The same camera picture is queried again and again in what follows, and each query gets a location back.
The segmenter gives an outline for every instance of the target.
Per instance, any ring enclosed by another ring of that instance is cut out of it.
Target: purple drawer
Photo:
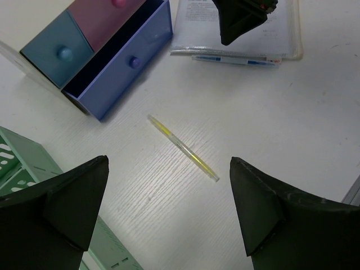
[[[101,120],[172,35],[169,1],[147,0],[62,92]]]

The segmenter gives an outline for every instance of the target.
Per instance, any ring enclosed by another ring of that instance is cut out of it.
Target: teal drawer
[[[93,51],[71,15],[64,11],[21,54],[62,88],[90,60]]]

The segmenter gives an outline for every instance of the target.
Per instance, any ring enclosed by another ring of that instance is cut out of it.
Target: yellow highlighter
[[[202,161],[189,147],[187,147],[178,137],[176,137],[170,130],[168,130],[163,124],[161,124],[156,118],[150,114],[147,116],[148,120],[153,124],[159,131],[162,132],[167,138],[173,142],[189,159],[192,160],[200,169],[204,171],[209,177],[219,181],[219,177],[214,173],[213,170],[205,162]]]

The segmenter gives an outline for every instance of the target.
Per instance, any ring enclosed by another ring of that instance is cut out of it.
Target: mint green storage box
[[[0,196],[61,173],[42,145],[0,127]]]
[[[42,145],[0,127],[0,196],[62,174]],[[143,270],[105,222],[97,217],[89,254],[101,270]],[[88,270],[84,262],[80,270]]]

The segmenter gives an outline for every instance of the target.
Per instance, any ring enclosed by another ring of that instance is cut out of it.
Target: blue knob
[[[140,68],[140,66],[141,66],[141,60],[140,60],[139,58],[137,58],[137,57],[132,57],[132,58],[130,59],[130,67],[131,67],[132,69],[138,69],[138,68]]]
[[[61,47],[57,51],[57,58],[65,62],[70,62],[73,59],[73,52],[67,47]]]

